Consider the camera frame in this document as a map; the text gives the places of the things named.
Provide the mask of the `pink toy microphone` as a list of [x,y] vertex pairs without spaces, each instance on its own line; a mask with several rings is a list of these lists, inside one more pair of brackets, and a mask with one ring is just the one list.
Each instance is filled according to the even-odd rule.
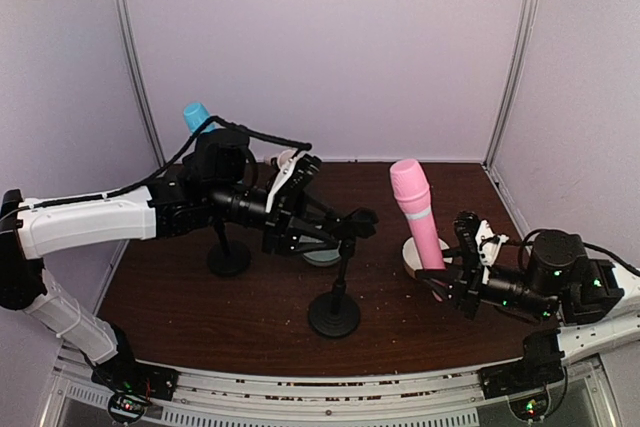
[[445,269],[431,205],[430,184],[416,159],[395,162],[389,170],[394,198],[403,212],[423,269]]

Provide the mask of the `blue toy microphone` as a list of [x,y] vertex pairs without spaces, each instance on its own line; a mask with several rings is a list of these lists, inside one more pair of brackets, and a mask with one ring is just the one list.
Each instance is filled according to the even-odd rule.
[[191,133],[195,133],[209,117],[209,111],[200,102],[190,103],[183,110],[184,122]]

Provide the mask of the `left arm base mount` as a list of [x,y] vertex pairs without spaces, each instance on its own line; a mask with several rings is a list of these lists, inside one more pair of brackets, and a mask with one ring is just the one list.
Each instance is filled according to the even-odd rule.
[[179,374],[172,368],[137,361],[124,331],[115,325],[112,329],[116,355],[100,364],[87,355],[84,358],[92,370],[91,380],[112,392],[107,413],[117,424],[129,426],[145,415],[154,400],[173,399]]

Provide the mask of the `cream toy microphone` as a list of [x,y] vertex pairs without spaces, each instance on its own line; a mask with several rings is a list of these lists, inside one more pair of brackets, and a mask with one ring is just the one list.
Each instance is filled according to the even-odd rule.
[[264,163],[274,167],[276,170],[281,169],[286,165],[293,157],[295,157],[297,151],[295,149],[285,149],[278,154],[267,155],[264,157]]

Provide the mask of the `black microphone stand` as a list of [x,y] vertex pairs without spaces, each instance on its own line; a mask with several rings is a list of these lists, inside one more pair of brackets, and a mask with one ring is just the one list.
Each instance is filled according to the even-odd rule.
[[374,210],[358,208],[346,217],[332,220],[324,228],[339,242],[340,264],[331,290],[319,295],[309,304],[308,323],[321,337],[345,338],[354,333],[360,324],[360,308],[347,293],[347,268],[355,255],[357,240],[373,236],[378,222]]
[[[198,195],[202,203],[213,204],[212,192],[216,187],[229,187],[242,184],[245,174],[246,158],[239,160],[198,161],[196,154],[188,154],[183,159],[183,178],[190,195]],[[244,272],[250,265],[251,254],[248,247],[240,241],[229,241],[226,222],[220,213],[215,213],[210,221],[218,237],[207,254],[209,270],[219,277],[234,277]]]

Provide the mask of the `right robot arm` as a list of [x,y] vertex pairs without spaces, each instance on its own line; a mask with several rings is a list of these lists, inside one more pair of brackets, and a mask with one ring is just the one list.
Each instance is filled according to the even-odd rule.
[[639,271],[577,234],[536,229],[513,240],[481,226],[443,251],[442,269],[410,269],[434,296],[472,319],[482,304],[550,336],[570,365],[639,338]]

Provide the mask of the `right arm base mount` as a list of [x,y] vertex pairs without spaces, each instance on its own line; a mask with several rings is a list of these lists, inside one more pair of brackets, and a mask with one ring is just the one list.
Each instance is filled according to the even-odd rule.
[[528,425],[554,414],[569,384],[559,334],[559,328],[534,332],[523,340],[520,359],[481,368],[478,377],[484,399],[506,398],[511,414]]

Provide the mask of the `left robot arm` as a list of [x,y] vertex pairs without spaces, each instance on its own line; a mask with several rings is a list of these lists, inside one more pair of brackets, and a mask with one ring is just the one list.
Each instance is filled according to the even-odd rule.
[[263,233],[267,253],[330,250],[346,236],[346,220],[306,188],[321,161],[310,145],[215,120],[196,129],[174,156],[171,175],[111,192],[61,199],[4,194],[1,206],[1,305],[23,311],[96,365],[134,359],[114,326],[91,315],[44,271],[45,255],[119,240],[177,237],[231,222]]

